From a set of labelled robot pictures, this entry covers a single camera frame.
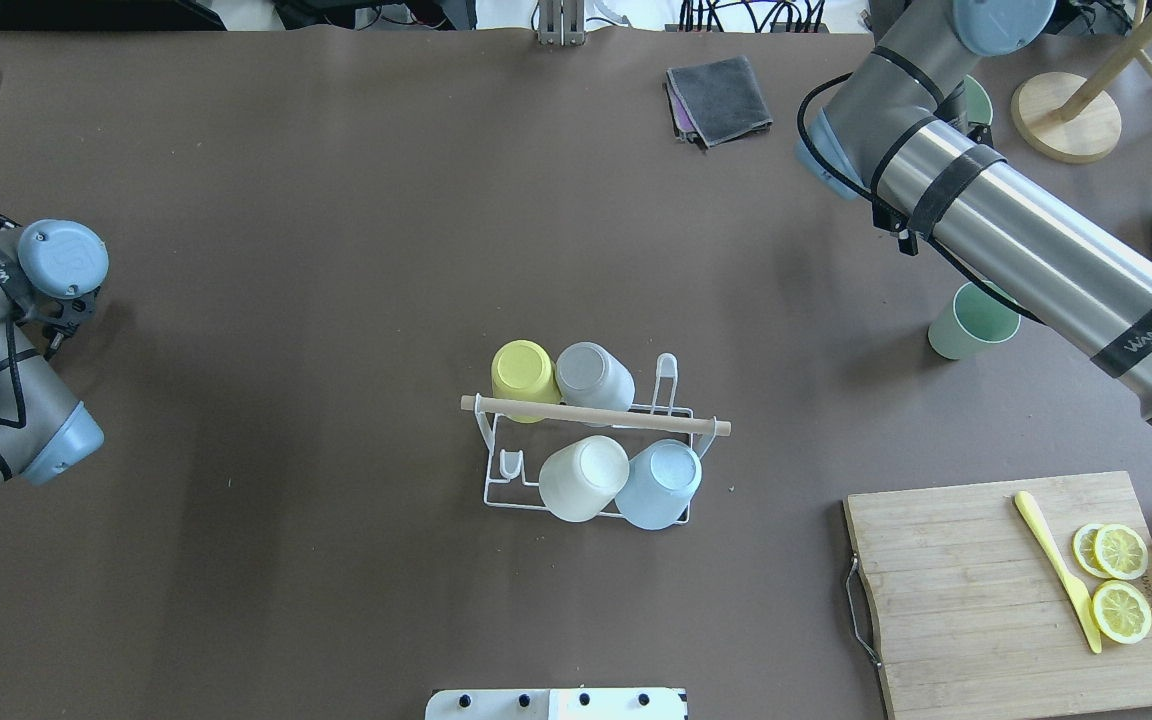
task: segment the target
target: cutting board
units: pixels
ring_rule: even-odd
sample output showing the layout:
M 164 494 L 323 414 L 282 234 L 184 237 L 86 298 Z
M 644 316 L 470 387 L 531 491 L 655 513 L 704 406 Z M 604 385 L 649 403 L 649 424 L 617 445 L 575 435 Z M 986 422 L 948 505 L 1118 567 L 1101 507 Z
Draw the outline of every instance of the cutting board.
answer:
M 1152 630 L 1093 655 L 1038 543 L 1011 502 L 1032 492 L 1070 570 L 1085 523 L 1121 523 L 1149 545 L 1134 584 L 1152 605 L 1152 539 L 1128 473 L 851 495 L 882 699 L 890 720 L 1014 720 L 1152 706 Z

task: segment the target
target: knife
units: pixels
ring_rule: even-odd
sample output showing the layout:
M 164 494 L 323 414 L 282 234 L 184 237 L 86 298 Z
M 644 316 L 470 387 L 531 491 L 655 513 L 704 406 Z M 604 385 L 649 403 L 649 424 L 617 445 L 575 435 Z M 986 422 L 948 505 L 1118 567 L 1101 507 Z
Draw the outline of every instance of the knife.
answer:
M 1096 620 L 1092 619 L 1092 596 L 1087 593 L 1087 585 L 1083 579 L 1074 577 L 1069 568 L 1064 566 L 1064 558 L 1060 556 L 1056 550 L 1056 541 L 1052 539 L 1052 532 L 1047 529 L 1047 520 L 1043 517 L 1043 510 L 1038 509 L 1038 501 L 1029 495 L 1026 491 L 1016 493 L 1016 509 L 1020 516 L 1029 525 L 1029 532 L 1034 533 L 1038 546 L 1043 547 L 1044 555 L 1051 561 L 1052 568 L 1056 569 L 1056 577 L 1060 584 L 1064 585 L 1064 593 L 1069 596 L 1069 601 L 1074 602 L 1074 612 L 1078 614 L 1078 623 L 1083 626 L 1083 634 L 1087 636 L 1087 644 L 1092 652 L 1101 652 L 1101 629 L 1097 628 Z

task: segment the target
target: table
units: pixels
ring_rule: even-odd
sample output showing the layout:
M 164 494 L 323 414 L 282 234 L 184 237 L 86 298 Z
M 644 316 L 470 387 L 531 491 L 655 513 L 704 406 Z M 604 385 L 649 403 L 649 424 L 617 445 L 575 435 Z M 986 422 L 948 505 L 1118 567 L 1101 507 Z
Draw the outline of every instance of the table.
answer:
M 978 69 L 1087 74 L 1105 40 Z M 947 363 L 960 279 L 793 159 L 794 112 L 864 37 L 526 31 L 0 35 L 0 211 L 109 243 L 55 359 L 105 427 L 0 491 L 0 717 L 420 717 L 435 688 L 673 685 L 691 717 L 880 717 L 850 638 L 840 501 L 1126 469 L 1152 430 L 1025 325 Z M 669 131 L 672 65 L 753 61 L 776 126 Z M 1152 86 L 1124 138 L 1021 172 L 1152 252 Z M 567 525 L 480 501 L 462 393 L 502 342 L 680 359 L 733 420 L 691 524 Z M 1152 711 L 1122 717 L 1152 717 Z

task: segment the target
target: lemon slice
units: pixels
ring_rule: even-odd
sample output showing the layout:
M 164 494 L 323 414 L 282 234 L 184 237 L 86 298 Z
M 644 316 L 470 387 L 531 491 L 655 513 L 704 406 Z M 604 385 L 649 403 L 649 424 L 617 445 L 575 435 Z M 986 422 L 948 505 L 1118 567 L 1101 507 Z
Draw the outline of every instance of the lemon slice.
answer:
M 1102 570 L 1116 579 L 1137 579 L 1149 568 L 1144 541 L 1129 526 L 1105 525 L 1092 540 L 1092 556 Z
M 1101 528 L 1100 523 L 1087 523 L 1083 528 L 1079 528 L 1078 532 L 1074 533 L 1074 560 L 1078 560 L 1079 568 L 1087 570 L 1087 574 L 1092 575 L 1092 577 L 1109 579 L 1111 575 L 1101 570 L 1092 552 L 1092 544 L 1096 541 L 1096 530 L 1100 530 Z
M 1149 601 L 1132 584 L 1107 579 L 1092 596 L 1092 616 L 1111 641 L 1138 643 L 1149 634 L 1152 615 Z

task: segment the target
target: white floor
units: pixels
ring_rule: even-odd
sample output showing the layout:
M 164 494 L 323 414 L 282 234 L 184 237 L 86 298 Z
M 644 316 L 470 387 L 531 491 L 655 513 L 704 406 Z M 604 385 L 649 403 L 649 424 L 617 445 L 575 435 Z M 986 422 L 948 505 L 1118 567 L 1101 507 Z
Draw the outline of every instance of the white floor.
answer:
M 283 29 L 283 23 L 274 13 L 271 0 L 200 0 L 210 6 L 223 20 L 229 29 Z M 679 8 L 682 0 L 585 0 L 585 14 L 589 17 L 604 15 L 623 15 L 632 26 L 644 29 L 664 29 L 666 24 L 679 22 Z M 1134 1 L 1126 1 L 1128 9 Z M 479 0 L 479 28 L 494 26 L 531 26 L 531 15 L 535 13 L 535 0 Z M 755 18 L 763 21 L 772 8 L 770 1 L 755 0 Z M 869 0 L 826 0 L 824 5 L 824 24 L 829 32 L 869 32 L 861 22 L 861 10 L 869 8 Z M 741 6 L 730 6 L 718 10 L 718 17 L 727 32 L 749 32 L 753 29 L 749 13 Z M 605 26 L 602 22 L 588 23 L 588 29 Z

